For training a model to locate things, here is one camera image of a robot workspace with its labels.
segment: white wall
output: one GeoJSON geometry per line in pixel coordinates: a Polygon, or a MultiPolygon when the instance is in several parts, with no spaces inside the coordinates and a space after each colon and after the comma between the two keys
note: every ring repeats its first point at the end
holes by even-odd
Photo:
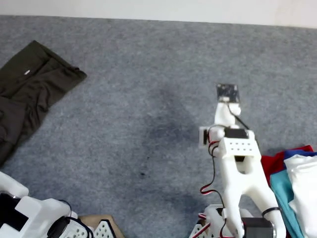
{"type": "Polygon", "coordinates": [[[0,14],[317,28],[317,0],[0,0],[0,14]]]}

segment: gray carpet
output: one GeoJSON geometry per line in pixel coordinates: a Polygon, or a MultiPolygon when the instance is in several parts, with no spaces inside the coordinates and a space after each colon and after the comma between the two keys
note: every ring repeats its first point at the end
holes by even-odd
{"type": "MultiPolygon", "coordinates": [[[[263,154],[317,143],[317,30],[2,16],[0,65],[32,40],[88,78],[1,170],[38,199],[112,214],[127,238],[185,238],[219,202],[199,193],[212,169],[198,148],[217,82],[240,86],[263,154]]],[[[247,198],[241,206],[258,213],[247,198]]]]}

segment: white robot part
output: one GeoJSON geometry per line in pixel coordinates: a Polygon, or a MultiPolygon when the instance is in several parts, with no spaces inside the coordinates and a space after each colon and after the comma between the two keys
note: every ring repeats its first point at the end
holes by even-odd
{"type": "Polygon", "coordinates": [[[5,191],[18,198],[29,195],[28,188],[2,172],[0,172],[0,192],[1,191],[5,191]]]}
{"type": "Polygon", "coordinates": [[[29,190],[0,172],[0,238],[115,238],[110,221],[87,227],[70,206],[55,199],[38,200],[29,190]]]}
{"type": "MultiPolygon", "coordinates": [[[[226,226],[222,233],[228,237],[244,237],[245,224],[243,224],[242,217],[251,216],[246,210],[239,209],[241,196],[245,194],[263,212],[263,217],[271,222],[271,227],[273,227],[271,235],[275,238],[285,238],[285,225],[278,210],[275,195],[265,179],[255,134],[248,128],[241,130],[236,125],[236,118],[241,113],[237,87],[221,84],[217,87],[222,90],[221,93],[224,96],[218,94],[219,102],[214,124],[210,127],[200,127],[200,146],[207,146],[216,157],[215,161],[220,164],[226,218],[226,226]],[[243,135],[235,136],[237,131],[243,135]]],[[[215,233],[215,237],[218,237],[224,224],[224,217],[217,214],[214,205],[209,206],[205,210],[205,214],[207,221],[211,224],[210,230],[215,233]]]]}
{"type": "MultiPolygon", "coordinates": [[[[221,115],[226,115],[228,109],[223,103],[219,103],[218,107],[215,120],[224,123],[226,120],[221,119],[221,115]]],[[[224,186],[223,202],[228,214],[227,225],[235,237],[242,238],[244,229],[239,211],[242,194],[250,196],[261,212],[278,207],[278,204],[273,191],[267,185],[261,154],[252,131],[248,130],[247,139],[222,138],[217,152],[224,186]],[[235,156],[244,156],[244,161],[236,162],[235,156]]],[[[265,218],[274,224],[276,238],[285,238],[286,229],[281,213],[271,211],[265,218]]]]}

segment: folded clothes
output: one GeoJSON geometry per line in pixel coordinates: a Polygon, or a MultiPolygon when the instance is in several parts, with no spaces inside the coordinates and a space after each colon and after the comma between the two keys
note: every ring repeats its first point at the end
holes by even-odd
{"type": "MultiPolygon", "coordinates": [[[[262,167],[263,167],[263,170],[265,173],[267,183],[269,185],[270,185],[270,175],[277,173],[277,172],[280,172],[280,171],[285,169],[284,159],[287,159],[289,154],[292,153],[292,151],[294,151],[294,150],[297,150],[297,153],[313,152],[313,148],[310,145],[306,145],[306,146],[303,146],[300,148],[295,148],[292,150],[286,150],[286,151],[279,152],[273,157],[272,156],[262,156],[261,163],[262,163],[262,167]]],[[[294,198],[294,194],[292,191],[292,187],[291,187],[287,172],[285,171],[282,175],[284,176],[284,179],[282,179],[281,181],[282,182],[286,181],[286,183],[281,183],[281,184],[277,183],[276,187],[274,187],[275,190],[277,190],[277,192],[275,192],[275,196],[276,196],[277,202],[279,204],[281,204],[282,201],[285,201],[285,200],[291,201],[294,198]],[[283,189],[283,187],[285,187],[286,191],[289,191],[289,190],[287,190],[287,188],[290,189],[291,194],[290,195],[287,194],[287,196],[286,196],[284,194],[284,192],[282,191],[283,194],[280,197],[282,197],[283,199],[280,199],[279,195],[276,195],[276,194],[278,194],[278,191],[280,189],[283,189]]],[[[296,215],[295,215],[294,211],[292,211],[292,209],[289,207],[288,202],[286,202],[285,207],[290,209],[290,212],[293,213],[293,217],[290,217],[290,218],[295,217],[295,222],[294,221],[292,222],[292,219],[289,222],[289,221],[287,221],[288,217],[282,211],[282,217],[283,217],[283,220],[285,222],[286,229],[288,230],[286,237],[289,238],[290,233],[291,233],[293,238],[296,238],[296,237],[302,238],[303,235],[302,235],[302,232],[300,230],[300,226],[296,220],[296,215]]]]}
{"type": "Polygon", "coordinates": [[[0,133],[0,165],[39,128],[50,106],[85,77],[36,41],[0,69],[0,129],[5,129],[0,133]]]}
{"type": "Polygon", "coordinates": [[[317,238],[317,153],[315,156],[294,155],[285,160],[292,183],[294,200],[289,202],[296,213],[304,237],[317,238]]]}
{"type": "Polygon", "coordinates": [[[296,214],[288,204],[294,199],[294,193],[287,171],[282,170],[272,174],[270,176],[270,183],[277,203],[281,208],[283,221],[290,236],[292,238],[304,238],[296,214]]]}
{"type": "Polygon", "coordinates": [[[262,156],[261,163],[268,184],[271,174],[280,172],[281,170],[286,168],[284,165],[284,159],[293,156],[294,154],[288,156],[288,153],[292,153],[293,150],[300,150],[302,152],[313,152],[313,148],[310,145],[306,145],[300,148],[279,152],[274,156],[262,156]]]}

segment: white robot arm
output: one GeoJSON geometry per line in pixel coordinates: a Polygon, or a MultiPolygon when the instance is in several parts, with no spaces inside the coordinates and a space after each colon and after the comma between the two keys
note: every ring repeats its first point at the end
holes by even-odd
{"type": "Polygon", "coordinates": [[[0,172],[0,238],[116,238],[109,220],[87,227],[66,201],[44,201],[0,172]]]}
{"type": "Polygon", "coordinates": [[[217,92],[214,125],[200,128],[200,145],[208,146],[220,163],[224,186],[224,207],[211,205],[205,210],[206,221],[211,226],[208,236],[212,233],[218,237],[224,233],[226,237],[235,238],[285,238],[285,225],[274,193],[265,180],[255,135],[248,127],[241,129],[236,125],[241,113],[238,88],[219,84],[217,92]],[[248,211],[239,209],[243,194],[254,201],[262,218],[253,218],[248,211]]]}

